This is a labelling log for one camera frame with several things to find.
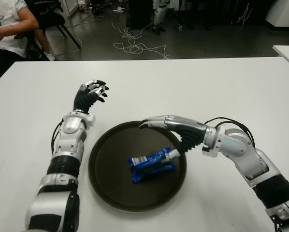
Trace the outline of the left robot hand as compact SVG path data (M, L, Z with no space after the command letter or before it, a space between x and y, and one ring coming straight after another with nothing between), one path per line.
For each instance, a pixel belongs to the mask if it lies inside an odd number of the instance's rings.
M89 80L83 83L74 98L73 110L88 114L90 107L97 101L105 102L109 87L101 80Z

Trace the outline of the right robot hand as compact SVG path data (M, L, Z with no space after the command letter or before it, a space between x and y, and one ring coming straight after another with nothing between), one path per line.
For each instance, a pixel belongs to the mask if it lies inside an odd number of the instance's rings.
M181 116L153 116L142 120L139 128L162 128L177 133L181 141L168 153L169 159L177 158L200 145L207 133L207 125Z

